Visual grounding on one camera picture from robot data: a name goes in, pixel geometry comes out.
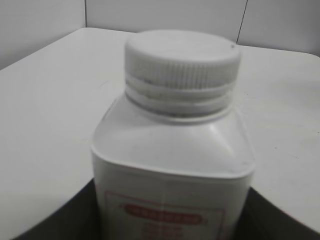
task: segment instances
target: dark gray surface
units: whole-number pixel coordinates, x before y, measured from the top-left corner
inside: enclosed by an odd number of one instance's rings
[[[65,206],[14,240],[99,240],[100,237],[96,192],[91,180]],[[320,235],[251,189],[234,240],[320,240]]]

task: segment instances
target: plastic container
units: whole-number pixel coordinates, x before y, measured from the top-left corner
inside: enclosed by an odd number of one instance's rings
[[[255,166],[231,104],[240,59],[205,33],[128,39],[125,93],[92,143],[104,240],[232,237]]]

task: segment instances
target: white wall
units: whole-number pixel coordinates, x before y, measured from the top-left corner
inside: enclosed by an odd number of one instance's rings
[[[87,0],[87,26],[139,32],[183,29],[237,40],[247,0]]]
[[[320,56],[320,0],[248,0],[238,43]]]
[[[0,0],[0,69],[85,22],[85,0]]]

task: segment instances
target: white tabletop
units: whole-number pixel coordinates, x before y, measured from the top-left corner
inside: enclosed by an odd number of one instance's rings
[[[124,89],[132,33],[80,29],[0,71],[0,240],[30,229],[92,177],[90,137]],[[320,232],[320,58],[242,46],[235,102],[253,187]]]

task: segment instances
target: bottle shoulder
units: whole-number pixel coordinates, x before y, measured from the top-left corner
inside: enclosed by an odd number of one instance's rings
[[[112,164],[195,177],[241,178],[255,165],[234,112],[200,124],[172,124],[141,114],[124,97],[96,128],[92,151]]]

